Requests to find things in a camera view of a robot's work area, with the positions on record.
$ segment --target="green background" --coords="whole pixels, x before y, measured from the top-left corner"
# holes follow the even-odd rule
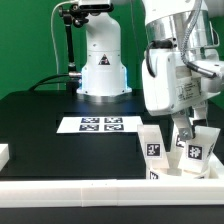
[[[0,99],[13,91],[27,90],[40,79],[56,74],[50,20],[52,10],[59,2],[61,1],[0,1]],[[128,69],[128,85],[138,89],[142,88],[141,62],[147,45],[141,1],[134,2],[133,12],[137,44],[130,4],[116,6],[110,15],[121,25],[122,63]],[[212,19],[212,24],[220,35],[218,52],[220,59],[224,60],[224,17]],[[66,39],[63,21],[57,14],[54,27],[60,55],[60,72],[64,73],[67,72]],[[85,28],[74,28],[73,34],[75,61],[80,70],[86,61]],[[213,101],[224,108],[223,100],[224,94],[221,94]]]

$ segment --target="table surface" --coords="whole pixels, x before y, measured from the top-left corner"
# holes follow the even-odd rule
[[[136,133],[56,134],[64,116],[141,116],[144,124],[160,125],[167,148],[171,141],[170,116],[151,117],[141,91],[134,91],[129,100],[102,105],[78,101],[65,91],[14,92],[0,101],[0,143],[9,143],[10,151],[10,161],[0,172],[1,181],[145,178]],[[220,160],[224,160],[222,116],[223,110],[209,103],[209,126],[221,128],[214,149]],[[223,223],[223,208],[208,205],[0,209],[0,221]]]

